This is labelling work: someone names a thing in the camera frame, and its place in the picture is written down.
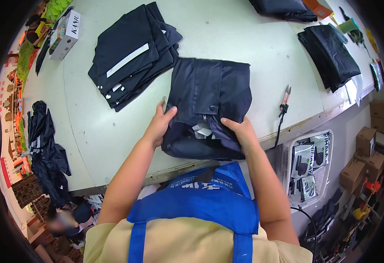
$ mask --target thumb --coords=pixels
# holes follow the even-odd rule
[[[221,123],[224,124],[228,129],[231,129],[234,132],[236,132],[240,127],[239,123],[227,118],[221,118]]]
[[[173,106],[170,108],[165,114],[164,114],[164,119],[169,122],[177,113],[177,107]]]

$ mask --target worker's hand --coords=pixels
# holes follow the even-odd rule
[[[157,148],[163,143],[163,135],[166,133],[168,128],[168,122],[173,119],[177,113],[177,107],[174,106],[169,109],[166,113],[163,112],[164,101],[158,103],[155,111],[154,118],[148,125],[147,130],[142,136],[142,139],[152,143],[154,148]]]
[[[245,155],[247,155],[252,147],[260,147],[252,123],[246,116],[243,118],[242,123],[237,123],[227,118],[221,118],[221,123],[236,134]]]

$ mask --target green fabric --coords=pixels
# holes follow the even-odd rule
[[[20,143],[21,143],[21,150],[22,151],[27,151],[27,147],[25,145],[25,134],[24,134],[24,123],[23,120],[21,119],[18,128],[20,128]]]
[[[55,21],[59,18],[65,8],[72,2],[72,0],[51,0],[46,5],[46,11],[43,13],[42,17]],[[20,80],[22,80],[22,91],[24,92],[25,81],[27,80],[28,73],[30,69],[28,68],[28,60],[30,55],[34,50],[33,44],[27,40],[20,47],[18,55],[18,65],[16,66],[16,75]]]

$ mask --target right hand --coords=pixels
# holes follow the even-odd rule
[[[237,123],[227,118],[221,118],[221,123],[236,134],[245,155],[247,155],[253,147],[260,147],[252,123],[246,116],[243,118],[242,123]]]

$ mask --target person in black shirt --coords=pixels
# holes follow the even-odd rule
[[[47,33],[49,32],[50,28],[46,28],[46,30],[38,36],[36,33],[36,29],[40,25],[40,22],[45,22],[46,24],[54,24],[55,21],[46,19],[46,18],[40,18],[39,15],[32,15],[30,18],[27,20],[27,23],[25,24],[28,26],[28,30],[26,33],[27,40],[34,45],[34,48],[39,48],[37,45],[39,44],[40,41],[42,41]]]

